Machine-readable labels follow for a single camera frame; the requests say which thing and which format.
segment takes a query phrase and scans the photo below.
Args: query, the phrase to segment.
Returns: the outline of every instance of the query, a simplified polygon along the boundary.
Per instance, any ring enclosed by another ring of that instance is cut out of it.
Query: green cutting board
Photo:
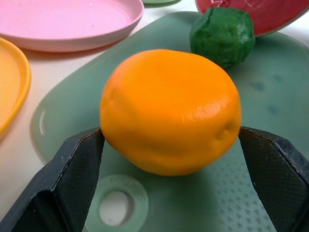
[[[143,50],[190,52],[195,12],[169,14],[115,45],[58,84],[32,119],[34,141],[50,160],[64,140],[99,126],[99,101],[115,67]],[[258,38],[242,64],[227,70],[241,98],[243,126],[289,139],[309,157],[309,51],[280,33]],[[132,216],[121,226],[99,217],[112,190],[133,198]],[[146,173],[104,146],[100,180],[89,210],[90,232],[274,232],[254,191],[239,141],[218,161],[185,177]]]

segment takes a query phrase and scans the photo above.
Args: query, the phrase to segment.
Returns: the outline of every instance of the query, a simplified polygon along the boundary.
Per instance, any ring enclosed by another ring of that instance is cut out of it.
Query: yellow plate
[[[23,105],[30,80],[30,66],[24,53],[0,38],[0,138]]]

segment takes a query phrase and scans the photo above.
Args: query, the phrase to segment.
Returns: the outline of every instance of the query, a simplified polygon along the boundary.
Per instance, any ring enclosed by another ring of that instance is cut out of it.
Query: table surface
[[[194,0],[174,4],[145,6],[144,15],[132,31],[140,30],[167,14],[197,11]],[[298,39],[309,47],[309,12],[280,32]],[[65,77],[88,63],[107,48],[67,54],[35,52],[22,49],[29,60],[32,80],[24,106],[11,128],[0,141],[0,220],[12,207],[31,178],[45,165],[31,135],[31,117],[41,99]]]

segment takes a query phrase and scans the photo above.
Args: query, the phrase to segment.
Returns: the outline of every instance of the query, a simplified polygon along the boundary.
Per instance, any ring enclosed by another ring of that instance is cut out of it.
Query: toy orange
[[[149,50],[123,61],[100,103],[106,141],[139,168],[159,175],[193,173],[222,156],[241,123],[238,91],[212,61]]]

